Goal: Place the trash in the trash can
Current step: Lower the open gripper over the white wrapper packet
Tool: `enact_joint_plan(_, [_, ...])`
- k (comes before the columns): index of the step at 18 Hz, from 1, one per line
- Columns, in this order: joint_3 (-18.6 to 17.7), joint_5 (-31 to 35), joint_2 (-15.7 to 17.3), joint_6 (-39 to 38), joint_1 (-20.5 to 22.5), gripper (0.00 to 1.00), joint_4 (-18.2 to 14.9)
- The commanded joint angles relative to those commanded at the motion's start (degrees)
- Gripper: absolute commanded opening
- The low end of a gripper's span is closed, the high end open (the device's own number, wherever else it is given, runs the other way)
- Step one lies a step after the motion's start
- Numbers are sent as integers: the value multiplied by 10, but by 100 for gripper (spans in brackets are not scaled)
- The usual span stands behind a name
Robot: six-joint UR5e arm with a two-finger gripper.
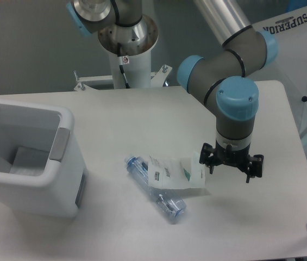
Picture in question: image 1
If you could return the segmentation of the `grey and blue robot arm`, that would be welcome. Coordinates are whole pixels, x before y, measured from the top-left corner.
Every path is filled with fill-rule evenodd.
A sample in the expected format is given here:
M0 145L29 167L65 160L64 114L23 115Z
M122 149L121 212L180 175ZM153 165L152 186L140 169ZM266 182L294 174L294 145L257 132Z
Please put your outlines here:
M261 177L264 156L249 148L259 90L249 75L271 63L278 44L267 31L257 32L235 1L196 1L197 8L223 51L213 59L187 57L177 71L178 83L216 118L216 143L204 144L199 161L209 169L227 165L247 178ZM111 60L117 89L153 85L148 56L158 40L155 22L141 1L70 1L67 10L84 35L97 33Z

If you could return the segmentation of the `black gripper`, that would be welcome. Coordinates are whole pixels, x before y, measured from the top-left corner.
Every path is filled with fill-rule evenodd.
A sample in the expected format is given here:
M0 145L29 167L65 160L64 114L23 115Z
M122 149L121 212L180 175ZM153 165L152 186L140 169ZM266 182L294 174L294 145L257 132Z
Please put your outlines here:
M223 136L216 137L216 147L204 143L201 149L199 163L209 168L213 174L215 166L239 166L247 175L246 183L251 178L262 177L264 155L249 155L251 136L240 140L230 140Z

